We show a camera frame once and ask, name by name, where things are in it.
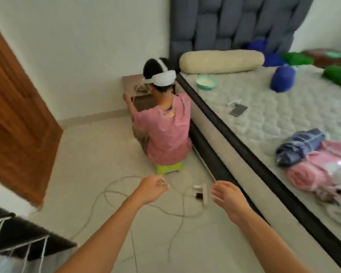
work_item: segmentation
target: bed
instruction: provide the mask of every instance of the bed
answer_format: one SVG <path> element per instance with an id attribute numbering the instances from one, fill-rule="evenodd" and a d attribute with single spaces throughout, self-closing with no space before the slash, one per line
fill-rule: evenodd
<path id="1" fill-rule="evenodd" d="M 171 0 L 169 59 L 191 50 L 240 49 L 267 38 L 267 50 L 285 53 L 313 0 Z M 298 130 L 318 127 L 341 141 L 341 87 L 322 80 L 321 69 L 302 67 L 294 88 L 269 89 L 273 68 L 211 75 L 216 89 L 196 87 L 197 75 L 180 73 L 177 92 L 192 98 L 192 141 L 216 179 L 236 183 L 254 209 L 315 271 L 341 271 L 341 225 L 314 196 L 291 186 L 275 166 L 274 151 Z M 226 104 L 248 106 L 239 118 Z"/>

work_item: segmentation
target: headboard panel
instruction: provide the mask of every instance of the headboard panel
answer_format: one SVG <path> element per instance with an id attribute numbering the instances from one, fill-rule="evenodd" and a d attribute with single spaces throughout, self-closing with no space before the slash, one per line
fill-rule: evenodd
<path id="1" fill-rule="evenodd" d="M 178 67 L 192 50 L 243 48 L 267 38 L 267 51 L 285 53 L 313 0 L 171 0 L 169 59 Z"/>

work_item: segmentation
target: smartphone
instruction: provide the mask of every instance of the smartphone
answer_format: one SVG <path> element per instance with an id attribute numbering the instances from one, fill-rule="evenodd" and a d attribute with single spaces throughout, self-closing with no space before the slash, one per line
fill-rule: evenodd
<path id="1" fill-rule="evenodd" d="M 232 111 L 229 114 L 235 117 L 239 117 L 242 113 L 245 112 L 246 109 L 248 109 L 247 106 L 242 105 L 242 104 L 236 104 L 235 108 L 232 109 Z"/>

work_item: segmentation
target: hand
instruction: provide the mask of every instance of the hand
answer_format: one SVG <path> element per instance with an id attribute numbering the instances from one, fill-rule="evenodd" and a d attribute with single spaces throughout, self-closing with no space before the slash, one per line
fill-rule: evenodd
<path id="1" fill-rule="evenodd" d="M 169 189 L 169 185 L 164 184 L 164 182 L 165 179 L 161 175 L 145 177 L 132 193 L 132 197 L 140 201 L 141 205 L 149 204 Z"/>
<path id="2" fill-rule="evenodd" d="M 123 95 L 123 100 L 124 100 L 126 103 L 131 102 L 131 95 L 130 95 L 128 92 L 125 92 L 124 95 Z"/>
<path id="3" fill-rule="evenodd" d="M 217 181 L 212 188 L 211 194 L 217 197 L 214 202 L 225 210 L 236 225 L 240 225 L 244 217 L 253 212 L 240 188 L 233 183 Z"/>

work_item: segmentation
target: brown door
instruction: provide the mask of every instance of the brown door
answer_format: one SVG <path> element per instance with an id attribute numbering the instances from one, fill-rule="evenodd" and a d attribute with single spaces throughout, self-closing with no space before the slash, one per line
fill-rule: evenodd
<path id="1" fill-rule="evenodd" d="M 40 206 L 62 132 L 0 34 L 0 182 Z"/>

